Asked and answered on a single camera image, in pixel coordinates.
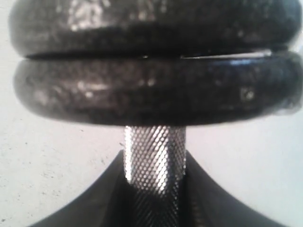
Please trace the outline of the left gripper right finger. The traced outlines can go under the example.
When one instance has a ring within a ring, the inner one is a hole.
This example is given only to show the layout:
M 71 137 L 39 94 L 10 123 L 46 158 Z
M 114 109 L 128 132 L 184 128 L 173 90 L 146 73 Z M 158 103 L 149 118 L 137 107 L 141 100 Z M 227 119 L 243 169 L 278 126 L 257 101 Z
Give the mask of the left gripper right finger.
M 187 153 L 183 227 L 276 227 L 277 222 L 240 202 L 219 186 Z

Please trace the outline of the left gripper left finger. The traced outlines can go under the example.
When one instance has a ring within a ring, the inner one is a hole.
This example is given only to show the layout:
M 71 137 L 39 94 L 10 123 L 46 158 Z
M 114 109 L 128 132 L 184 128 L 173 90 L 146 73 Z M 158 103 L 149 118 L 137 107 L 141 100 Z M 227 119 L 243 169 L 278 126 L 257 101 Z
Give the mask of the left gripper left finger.
M 129 227 L 123 152 L 79 197 L 33 227 Z

